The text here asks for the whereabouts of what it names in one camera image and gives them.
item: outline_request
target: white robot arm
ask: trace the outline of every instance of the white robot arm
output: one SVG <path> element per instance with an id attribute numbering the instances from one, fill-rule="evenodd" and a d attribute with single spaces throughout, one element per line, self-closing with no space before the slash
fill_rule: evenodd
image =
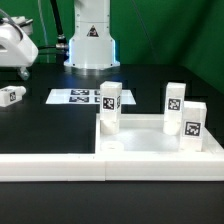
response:
<path id="1" fill-rule="evenodd" d="M 119 66 L 110 36 L 110 0 L 76 0 L 75 34 L 65 66 L 105 69 Z"/>
<path id="2" fill-rule="evenodd" d="M 10 17 L 1 19 L 0 67 L 18 68 L 19 75 L 26 80 L 29 77 L 26 67 L 33 64 L 37 55 L 38 49 L 26 33 Z"/>

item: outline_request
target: paper sheet with markers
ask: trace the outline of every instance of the paper sheet with markers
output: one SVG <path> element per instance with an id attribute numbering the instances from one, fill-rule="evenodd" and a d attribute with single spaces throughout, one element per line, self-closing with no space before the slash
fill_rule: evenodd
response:
<path id="1" fill-rule="evenodd" d="M 52 89 L 46 104 L 99 104 L 99 89 Z M 130 90 L 122 90 L 121 104 L 135 105 Z"/>

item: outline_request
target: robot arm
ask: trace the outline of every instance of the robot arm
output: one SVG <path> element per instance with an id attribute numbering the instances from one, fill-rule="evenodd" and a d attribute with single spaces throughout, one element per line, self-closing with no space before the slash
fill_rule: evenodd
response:
<path id="1" fill-rule="evenodd" d="M 33 64 L 38 49 L 26 33 L 2 10 L 6 19 L 0 22 L 0 67 L 18 68 L 18 74 L 27 80 L 29 72 L 26 67 Z"/>

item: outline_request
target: white tray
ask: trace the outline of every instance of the white tray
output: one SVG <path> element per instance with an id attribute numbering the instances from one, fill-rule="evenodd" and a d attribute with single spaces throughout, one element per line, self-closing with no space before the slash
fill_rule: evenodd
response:
<path id="1" fill-rule="evenodd" d="M 96 157 L 106 180 L 224 180 L 224 150 L 204 129 L 202 152 L 179 151 L 179 136 L 162 131 L 163 115 L 122 114 L 117 135 L 100 133 Z"/>

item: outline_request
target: white block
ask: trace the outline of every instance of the white block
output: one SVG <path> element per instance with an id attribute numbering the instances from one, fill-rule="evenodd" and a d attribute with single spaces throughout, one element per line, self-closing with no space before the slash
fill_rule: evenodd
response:
<path id="1" fill-rule="evenodd" d="M 104 82 L 100 86 L 100 126 L 104 134 L 119 132 L 122 83 Z"/>
<path id="2" fill-rule="evenodd" d="M 23 86 L 8 86 L 0 89 L 0 106 L 6 107 L 22 100 L 22 96 L 26 93 Z"/>
<path id="3" fill-rule="evenodd" d="M 197 152 L 202 150 L 206 113 L 207 108 L 205 103 L 184 102 L 180 150 Z"/>
<path id="4" fill-rule="evenodd" d="M 166 88 L 163 132 L 177 135 L 180 132 L 186 84 L 169 82 Z"/>

